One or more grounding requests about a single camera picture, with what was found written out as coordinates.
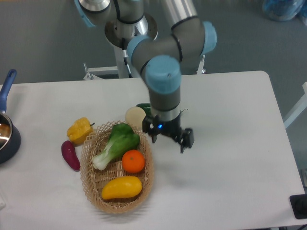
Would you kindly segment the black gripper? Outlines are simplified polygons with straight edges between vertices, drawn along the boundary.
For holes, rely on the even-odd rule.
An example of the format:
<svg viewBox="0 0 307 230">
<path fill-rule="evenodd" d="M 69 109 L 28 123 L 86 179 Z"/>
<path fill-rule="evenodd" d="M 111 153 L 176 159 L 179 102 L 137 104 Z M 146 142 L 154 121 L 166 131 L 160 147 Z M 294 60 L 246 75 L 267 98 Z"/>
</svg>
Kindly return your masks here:
<svg viewBox="0 0 307 230">
<path fill-rule="evenodd" d="M 172 138 L 180 144 L 180 153 L 184 153 L 185 149 L 191 149 L 194 144 L 193 129 L 185 128 L 182 130 L 180 116 L 170 121 L 162 121 L 158 116 L 146 115 L 142 121 L 142 131 L 151 137 L 152 143 L 156 142 L 158 135 Z"/>
</svg>

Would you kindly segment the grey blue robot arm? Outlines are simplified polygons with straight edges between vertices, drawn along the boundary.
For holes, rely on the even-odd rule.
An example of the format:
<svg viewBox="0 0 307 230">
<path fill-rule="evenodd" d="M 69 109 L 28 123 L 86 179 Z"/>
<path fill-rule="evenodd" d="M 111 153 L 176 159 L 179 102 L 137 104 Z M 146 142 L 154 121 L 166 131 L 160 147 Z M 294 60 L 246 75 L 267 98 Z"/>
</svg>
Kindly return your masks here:
<svg viewBox="0 0 307 230">
<path fill-rule="evenodd" d="M 214 50 L 212 23 L 199 19 L 190 0 L 164 0 L 171 34 L 159 40 L 156 22 L 145 13 L 142 0 L 77 0 L 75 6 L 88 27 L 105 25 L 105 35 L 121 50 L 130 76 L 140 76 L 147 86 L 151 114 L 142 122 L 143 132 L 153 141 L 158 135 L 169 137 L 181 151 L 191 148 L 193 130 L 180 125 L 180 64 Z"/>
</svg>

